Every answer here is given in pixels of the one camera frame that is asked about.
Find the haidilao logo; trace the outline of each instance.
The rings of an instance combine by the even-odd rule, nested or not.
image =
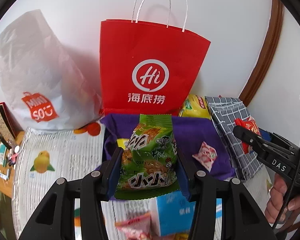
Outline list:
[[[134,85],[145,92],[162,89],[168,82],[169,70],[165,63],[157,59],[140,62],[132,72]]]

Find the pink candy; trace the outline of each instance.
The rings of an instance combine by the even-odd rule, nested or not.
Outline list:
[[[193,154],[192,157],[195,158],[198,162],[200,162],[201,165],[210,172],[212,164],[217,158],[217,152],[215,148],[211,147],[206,142],[203,142],[201,144],[199,153]]]

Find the orange fruit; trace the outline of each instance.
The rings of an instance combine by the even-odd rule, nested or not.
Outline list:
[[[79,129],[73,130],[73,133],[74,134],[81,134],[81,133],[85,133],[86,131],[87,131],[87,128],[86,128],[86,126],[84,126],[84,127],[79,128]]]
[[[87,131],[91,136],[97,136],[100,134],[101,126],[97,122],[92,122],[87,125]]]
[[[74,226],[75,226],[75,227],[80,227],[80,226],[81,226],[81,220],[80,220],[80,217],[75,217],[75,218],[74,218]]]

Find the purple cloth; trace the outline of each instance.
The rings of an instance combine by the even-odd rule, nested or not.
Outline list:
[[[130,138],[139,123],[138,114],[108,114],[100,120],[109,130],[110,135],[105,140],[106,159],[111,158],[118,138]],[[188,161],[195,163],[198,169],[208,172],[192,155],[197,154],[201,143],[205,141],[215,148],[217,159],[212,165],[210,175],[217,179],[227,179],[235,175],[226,151],[211,120],[172,116],[173,133],[177,146],[182,150]]]

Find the white wall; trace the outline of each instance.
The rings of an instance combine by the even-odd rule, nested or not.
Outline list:
[[[100,22],[107,18],[131,18],[133,3],[134,0],[17,0],[0,21],[0,33],[24,12],[40,8],[83,75],[99,91]],[[192,91],[237,97],[263,44],[271,0],[188,0],[188,3],[186,29],[211,41]],[[182,26],[185,8],[184,0],[172,0],[171,25]],[[147,0],[140,19],[165,23],[167,10],[168,0]],[[0,101],[4,100],[0,89]]]
[[[274,59],[248,108],[259,127],[300,145],[300,26],[287,9]]]

